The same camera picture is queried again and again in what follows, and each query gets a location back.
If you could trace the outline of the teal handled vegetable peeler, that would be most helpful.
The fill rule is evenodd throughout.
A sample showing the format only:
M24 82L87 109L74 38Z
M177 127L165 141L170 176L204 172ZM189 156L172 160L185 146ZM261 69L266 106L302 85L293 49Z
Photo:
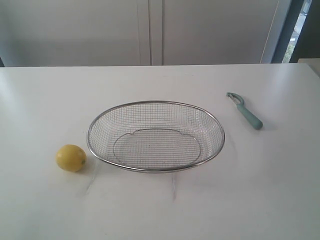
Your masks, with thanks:
M263 122L246 108L245 101L240 95L232 92L227 92L226 96L235 103L238 111L244 116L244 118L255 130L260 130L263 127Z

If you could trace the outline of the dark window frame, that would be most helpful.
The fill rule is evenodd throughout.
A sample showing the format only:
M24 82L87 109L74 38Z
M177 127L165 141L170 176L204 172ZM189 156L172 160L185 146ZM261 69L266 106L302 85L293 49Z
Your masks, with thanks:
M292 0L271 63L320 57L320 1Z

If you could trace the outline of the yellow lemon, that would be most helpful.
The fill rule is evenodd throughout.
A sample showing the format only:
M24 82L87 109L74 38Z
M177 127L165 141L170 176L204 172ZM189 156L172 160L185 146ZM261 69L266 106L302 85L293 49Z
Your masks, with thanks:
M62 170L78 172L86 164L87 155L79 146L67 144L57 151L55 161Z

